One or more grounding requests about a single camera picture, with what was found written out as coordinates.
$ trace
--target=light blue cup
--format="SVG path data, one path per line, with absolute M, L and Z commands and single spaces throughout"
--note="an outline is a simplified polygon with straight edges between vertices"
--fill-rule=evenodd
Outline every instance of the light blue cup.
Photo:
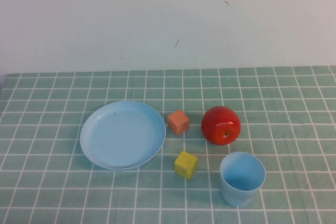
M 246 152 L 233 152 L 220 164 L 222 195 L 231 206 L 250 203 L 263 185 L 266 172 L 262 162 Z

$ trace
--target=white wall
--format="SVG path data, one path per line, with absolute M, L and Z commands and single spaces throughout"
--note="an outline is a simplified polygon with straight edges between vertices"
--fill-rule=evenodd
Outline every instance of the white wall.
M 226 1 L 0 0 L 0 65 L 7 72 L 336 65 L 336 0 Z

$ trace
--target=red apple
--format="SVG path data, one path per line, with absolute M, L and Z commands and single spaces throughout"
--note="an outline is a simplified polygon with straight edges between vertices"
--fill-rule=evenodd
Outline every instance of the red apple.
M 240 134 L 239 117 L 224 106 L 216 106 L 205 112 L 201 126 L 205 138 L 217 145 L 232 143 Z

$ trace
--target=green tiled surface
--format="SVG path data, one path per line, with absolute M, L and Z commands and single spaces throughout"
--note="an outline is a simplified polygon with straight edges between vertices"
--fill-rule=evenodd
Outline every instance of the green tiled surface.
M 0 222 L 296 223 L 336 218 L 336 67 L 265 67 L 9 74 L 0 90 Z M 190 129 L 168 128 L 161 151 L 138 170 L 112 172 L 83 155 L 88 116 L 118 100 L 182 109 Z M 239 138 L 203 139 L 203 113 L 237 112 Z M 192 180 L 173 172 L 181 150 L 198 156 Z M 256 155 L 266 182 L 242 208 L 224 202 L 219 164 Z

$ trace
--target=light blue plate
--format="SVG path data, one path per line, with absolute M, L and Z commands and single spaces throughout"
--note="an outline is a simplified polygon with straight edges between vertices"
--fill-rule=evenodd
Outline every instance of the light blue plate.
M 166 127 L 151 106 L 120 101 L 101 107 L 86 120 L 80 146 L 93 163 L 126 170 L 144 164 L 162 147 Z

